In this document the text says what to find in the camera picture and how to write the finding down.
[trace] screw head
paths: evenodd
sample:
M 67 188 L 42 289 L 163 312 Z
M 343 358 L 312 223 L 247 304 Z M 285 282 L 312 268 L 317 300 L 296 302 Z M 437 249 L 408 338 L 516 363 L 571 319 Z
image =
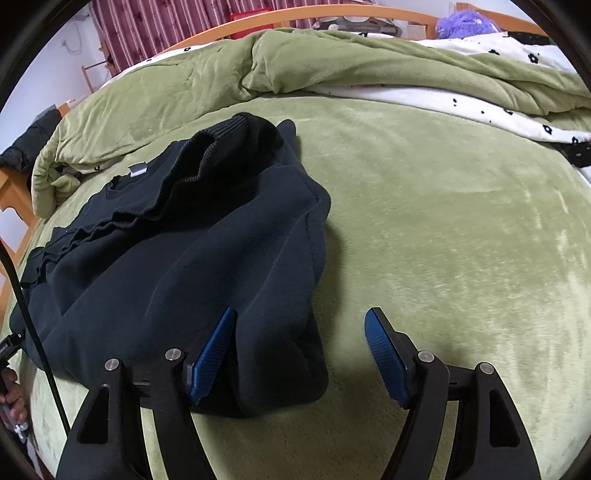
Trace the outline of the screw head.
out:
M 491 364 L 487 362 L 482 362 L 480 364 L 480 371 L 486 375 L 492 375 L 493 373 L 495 373 L 495 367 L 493 367 Z
M 418 353 L 418 359 L 421 362 L 425 362 L 426 364 L 430 364 L 431 362 L 433 362 L 433 360 L 435 360 L 435 355 L 433 355 L 431 352 L 428 352 L 427 350 L 421 350 Z
M 181 358 L 181 355 L 181 350 L 179 350 L 178 348 L 171 348 L 168 352 L 166 352 L 164 357 L 166 358 L 166 360 L 170 360 L 171 362 L 173 362 Z
M 112 358 L 111 360 L 107 360 L 105 363 L 105 368 L 112 372 L 113 370 L 117 370 L 119 368 L 119 360 L 116 358 Z

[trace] green fleece blanket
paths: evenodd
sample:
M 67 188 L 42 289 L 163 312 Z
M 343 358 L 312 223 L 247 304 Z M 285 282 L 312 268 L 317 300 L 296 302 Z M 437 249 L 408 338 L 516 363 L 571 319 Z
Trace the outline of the green fleece blanket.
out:
M 557 151 L 488 125 L 365 100 L 261 96 L 318 82 L 442 87 L 563 128 L 591 125 L 591 97 L 573 74 L 405 41 L 266 31 L 140 68 L 68 114 L 35 166 L 35 209 L 50 218 L 31 247 L 174 140 L 240 111 L 291 118 L 304 166 L 333 200 L 314 302 L 330 386 L 312 405 L 260 419 L 194 416 L 218 478 L 381 476 L 405 417 L 363 334 L 365 312 L 381 306 L 443 361 L 493 363 L 544 480 L 557 480 L 591 433 L 591 190 Z M 79 184 L 62 166 L 97 173 Z M 65 437 L 47 381 L 29 361 L 14 363 L 55 472 Z M 58 383 L 73 421 L 86 391 Z M 163 480 L 151 413 L 142 414 L 154 479 Z M 444 477 L 452 414 L 433 479 Z
M 304 166 L 332 197 L 314 302 L 330 385 L 312 405 L 259 419 L 193 416 L 217 477 L 380 478 L 405 417 L 363 334 L 365 312 L 381 306 L 395 328 L 443 361 L 493 363 L 544 480 L 557 480 L 591 433 L 591 190 L 552 148 L 406 106 L 262 97 L 188 122 L 84 182 L 32 247 L 129 165 L 240 111 L 275 124 L 293 119 Z M 29 361 L 16 366 L 41 454 L 55 472 L 65 436 L 47 380 Z M 58 385 L 73 421 L 86 390 Z M 436 480 L 452 444 L 449 410 Z M 142 414 L 154 479 L 164 480 L 152 415 Z
M 529 115 L 551 113 L 548 121 L 562 128 L 591 127 L 591 95 L 573 73 L 404 40 L 267 30 L 155 62 L 92 95 L 64 118 L 39 155 L 34 211 L 49 218 L 78 188 L 77 176 L 64 167 L 101 171 L 209 112 L 325 82 L 437 87 Z

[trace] wooden bed frame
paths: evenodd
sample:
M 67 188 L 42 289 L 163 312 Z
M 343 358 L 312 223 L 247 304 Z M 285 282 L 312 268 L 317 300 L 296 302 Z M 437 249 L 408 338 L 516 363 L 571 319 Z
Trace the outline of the wooden bed frame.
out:
M 523 31 L 545 35 L 544 31 L 535 23 L 528 22 L 527 20 L 522 20 L 520 18 L 511 17 L 510 15 L 482 10 L 472 4 L 456 3 L 455 9 L 474 10 L 480 12 L 494 21 L 502 30 Z M 410 10 L 402 10 L 400 8 L 382 7 L 380 5 L 310 5 L 308 7 L 285 8 L 282 10 L 265 12 L 258 15 L 253 15 L 251 17 L 234 20 L 233 22 L 228 22 L 218 27 L 213 27 L 209 30 L 198 33 L 197 35 L 189 37 L 164 51 L 202 45 L 204 43 L 209 43 L 220 40 L 221 38 L 229 37 L 230 35 L 234 35 L 235 33 L 239 33 L 244 30 L 260 28 L 264 25 L 273 25 L 274 28 L 288 27 L 289 22 L 292 20 L 303 20 L 306 18 L 320 17 L 343 17 L 345 15 L 351 17 L 390 18 L 393 20 L 403 20 L 419 25 L 424 25 L 428 39 L 434 39 L 436 37 L 435 26 L 439 20 L 439 18 L 432 15 L 412 12 Z
M 495 21 L 497 25 L 503 30 L 525 31 L 529 33 L 536 33 L 545 35 L 544 31 L 537 25 L 511 17 L 509 15 L 499 14 L 487 10 L 482 10 L 468 3 L 456 3 L 456 10 L 469 9 L 475 10 Z M 402 10 L 393 7 L 382 7 L 379 5 L 362 5 L 362 4 L 341 4 L 341 5 L 312 5 L 308 7 L 295 7 L 276 10 L 272 12 L 265 12 L 251 17 L 234 20 L 218 27 L 211 28 L 204 32 L 198 33 L 190 38 L 177 43 L 176 45 L 166 49 L 165 51 L 174 50 L 177 48 L 186 48 L 195 45 L 220 40 L 221 38 L 234 35 L 251 28 L 260 28 L 265 25 L 273 25 L 274 28 L 288 27 L 292 20 L 303 20 L 306 18 L 321 18 L 321 17 L 378 17 L 390 18 L 394 20 L 402 20 L 412 22 L 415 25 L 425 26 L 426 37 L 429 39 L 435 38 L 435 26 L 439 18 L 432 15 L 427 15 L 419 12 L 412 12 L 409 10 Z M 62 117 L 70 110 L 67 103 L 59 107 Z M 20 247 L 16 252 L 10 250 L 4 244 L 15 265 L 18 265 L 24 254 L 27 251 L 28 243 L 31 239 L 33 231 L 38 223 L 38 218 L 33 214 L 33 207 L 31 206 L 31 195 L 29 194 L 24 176 L 11 171 L 10 169 L 0 169 L 0 209 L 14 208 L 20 218 L 27 224 L 27 233 L 21 242 Z M 0 265 L 0 273 L 6 278 L 4 269 Z M 0 292 L 0 328 L 4 320 L 11 287 L 8 280 L 5 281 L 4 286 L 1 287 Z

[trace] clothing tag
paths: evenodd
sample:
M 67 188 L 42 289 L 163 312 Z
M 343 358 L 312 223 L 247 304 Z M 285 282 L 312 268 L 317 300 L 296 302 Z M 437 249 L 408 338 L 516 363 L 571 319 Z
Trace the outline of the clothing tag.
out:
M 129 171 L 131 172 L 131 178 L 139 177 L 148 171 L 148 164 L 145 162 L 136 163 L 129 167 Z

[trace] red striped curtain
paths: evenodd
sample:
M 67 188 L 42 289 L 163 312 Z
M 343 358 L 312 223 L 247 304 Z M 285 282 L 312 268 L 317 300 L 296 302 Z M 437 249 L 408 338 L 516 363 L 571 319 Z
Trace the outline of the red striped curtain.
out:
M 230 14 L 259 8 L 348 3 L 347 0 L 92 0 L 91 12 L 119 72 L 203 30 Z M 310 28 L 314 19 L 292 22 Z

